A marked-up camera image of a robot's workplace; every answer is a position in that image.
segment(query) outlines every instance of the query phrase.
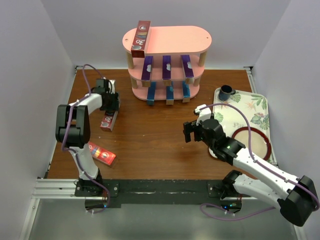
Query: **shelf tier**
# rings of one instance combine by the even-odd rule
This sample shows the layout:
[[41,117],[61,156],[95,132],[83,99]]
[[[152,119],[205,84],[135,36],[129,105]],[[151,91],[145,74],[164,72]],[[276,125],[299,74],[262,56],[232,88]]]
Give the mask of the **shelf tier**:
[[[141,81],[137,82],[137,88],[132,88],[133,94],[140,100],[147,100],[148,87],[142,86]],[[199,92],[200,86],[193,86],[189,84],[190,98],[194,98]],[[183,100],[184,94],[182,89],[182,81],[173,82],[173,97],[174,100]],[[167,88],[162,82],[156,83],[154,100],[166,100],[167,99]]]
[[[137,28],[122,39],[124,49],[131,53]],[[198,26],[152,26],[145,56],[201,54],[212,42],[210,33]]]
[[[205,67],[199,66],[199,57],[197,55],[190,55],[192,70],[194,79],[201,77],[204,73]],[[134,58],[133,69],[128,69],[130,76],[137,80],[141,81],[142,69],[144,66],[144,58]],[[153,57],[153,65],[151,72],[151,81],[161,82],[162,80],[162,56]],[[185,80],[184,72],[182,68],[182,60],[180,55],[171,56],[171,80],[172,81],[182,81]]]

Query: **wall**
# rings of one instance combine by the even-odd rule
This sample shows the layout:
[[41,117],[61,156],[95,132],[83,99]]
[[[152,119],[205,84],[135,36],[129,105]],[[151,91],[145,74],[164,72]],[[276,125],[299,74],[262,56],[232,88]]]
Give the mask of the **wall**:
[[[320,2],[292,0],[253,68],[268,99],[271,139],[282,169],[313,179],[320,195]],[[320,239],[320,212],[304,229]]]
[[73,65],[39,0],[0,7],[0,238],[19,239]]
[[42,0],[72,62],[127,68],[123,35],[139,20],[212,36],[207,68],[253,66],[290,0]]

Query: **mug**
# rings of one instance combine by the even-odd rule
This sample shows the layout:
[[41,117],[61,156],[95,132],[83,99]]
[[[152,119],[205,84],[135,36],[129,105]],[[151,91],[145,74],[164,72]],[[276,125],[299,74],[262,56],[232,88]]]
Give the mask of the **mug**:
[[220,101],[225,102],[230,98],[230,95],[233,95],[235,93],[236,93],[236,90],[232,89],[231,86],[223,85],[220,88],[218,97]]

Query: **red rim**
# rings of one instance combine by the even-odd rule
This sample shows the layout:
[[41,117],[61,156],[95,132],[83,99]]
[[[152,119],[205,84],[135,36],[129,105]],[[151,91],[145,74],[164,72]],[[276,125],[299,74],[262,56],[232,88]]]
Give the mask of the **red rim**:
[[[268,137],[262,132],[260,131],[259,129],[256,129],[254,127],[250,127],[251,131],[259,134],[261,137],[263,137],[264,141],[266,142],[266,147],[267,147],[267,151],[266,151],[266,155],[264,156],[263,160],[268,160],[270,158],[270,155],[271,155],[271,143],[268,139]],[[232,134],[232,138],[234,139],[235,136],[242,132],[242,131],[248,131],[248,127],[247,126],[244,126],[244,127],[241,127],[239,129],[237,129],[233,134]]]

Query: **wooden table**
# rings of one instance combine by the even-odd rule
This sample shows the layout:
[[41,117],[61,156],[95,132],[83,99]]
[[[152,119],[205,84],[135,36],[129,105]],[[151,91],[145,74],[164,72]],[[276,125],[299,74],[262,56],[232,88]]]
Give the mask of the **wooden table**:
[[[90,141],[116,154],[113,168],[95,161],[104,179],[223,179],[236,169],[212,158],[203,142],[185,143],[183,123],[196,120],[193,110],[202,104],[212,104],[215,89],[224,84],[251,92],[245,70],[205,70],[200,91],[189,103],[176,100],[174,105],[166,105],[166,101],[156,101],[154,106],[133,95],[128,70],[101,72],[108,79],[116,80],[121,99],[113,132],[100,129],[104,112],[96,110],[90,115]],[[99,76],[93,70],[86,73],[93,87]],[[78,71],[69,102],[87,92],[82,71]],[[61,144],[57,143],[48,178],[76,179],[78,176],[71,154],[62,152]]]

